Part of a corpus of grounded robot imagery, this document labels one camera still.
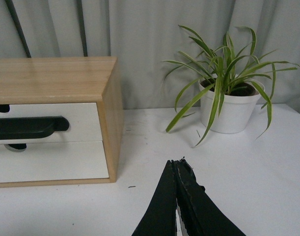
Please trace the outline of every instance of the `soil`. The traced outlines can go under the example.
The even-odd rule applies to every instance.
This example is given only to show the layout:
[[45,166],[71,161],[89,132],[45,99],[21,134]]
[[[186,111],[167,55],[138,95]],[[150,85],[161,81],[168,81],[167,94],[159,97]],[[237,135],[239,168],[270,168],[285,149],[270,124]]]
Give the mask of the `soil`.
[[[204,80],[200,84],[205,88],[210,83],[209,83],[209,81]],[[253,96],[256,93],[256,89],[252,85],[247,84],[245,82],[240,83],[239,85],[236,86],[236,88],[240,88],[240,87],[245,87],[245,88],[241,88],[241,89],[237,89],[235,91],[232,91],[230,93],[230,96],[245,97],[245,96]]]

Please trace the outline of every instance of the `wooden panel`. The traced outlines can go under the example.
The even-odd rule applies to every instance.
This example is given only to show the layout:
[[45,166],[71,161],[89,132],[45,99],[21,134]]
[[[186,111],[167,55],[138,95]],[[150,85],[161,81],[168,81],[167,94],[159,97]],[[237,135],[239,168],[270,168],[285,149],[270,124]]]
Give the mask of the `wooden panel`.
[[0,59],[0,104],[101,101],[115,57]]
[[98,102],[97,108],[100,117],[109,178],[111,182],[115,182],[124,124],[118,64],[114,66],[109,83],[103,93],[103,101]]
[[9,183],[0,183],[0,188],[69,185],[69,184],[94,184],[94,183],[110,183],[110,179],[109,178],[89,178],[89,179],[63,179],[63,180],[9,182]]

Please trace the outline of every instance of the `white flower pot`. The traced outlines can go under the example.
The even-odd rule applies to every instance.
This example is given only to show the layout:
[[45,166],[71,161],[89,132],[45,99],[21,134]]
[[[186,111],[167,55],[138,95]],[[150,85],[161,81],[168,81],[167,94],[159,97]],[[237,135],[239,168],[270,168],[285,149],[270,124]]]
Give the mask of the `white flower pot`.
[[[263,84],[258,81],[256,81],[256,83],[259,84],[263,90],[265,89]],[[204,89],[200,83],[199,87],[200,90]],[[220,116],[218,116],[218,113],[216,114],[211,130],[225,134],[243,131],[260,97],[261,95],[258,91],[252,96],[241,97],[225,95]],[[213,98],[214,92],[208,91],[200,99],[201,121],[205,126],[207,126],[209,122]]]

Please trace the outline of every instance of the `wooden drawer unit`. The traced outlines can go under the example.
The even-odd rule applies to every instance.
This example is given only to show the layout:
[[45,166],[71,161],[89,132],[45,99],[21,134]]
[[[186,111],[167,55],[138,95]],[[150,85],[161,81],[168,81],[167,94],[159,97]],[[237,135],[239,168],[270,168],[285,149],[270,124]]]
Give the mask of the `wooden drawer unit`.
[[116,181],[115,57],[0,59],[0,187]]

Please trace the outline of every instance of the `wooden cabinet top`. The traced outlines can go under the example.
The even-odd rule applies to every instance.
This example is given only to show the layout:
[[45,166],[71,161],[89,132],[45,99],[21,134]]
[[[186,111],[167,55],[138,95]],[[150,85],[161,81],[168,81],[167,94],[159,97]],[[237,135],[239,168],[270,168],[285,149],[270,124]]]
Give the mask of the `wooden cabinet top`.
[[97,102],[116,57],[0,59],[0,104]]

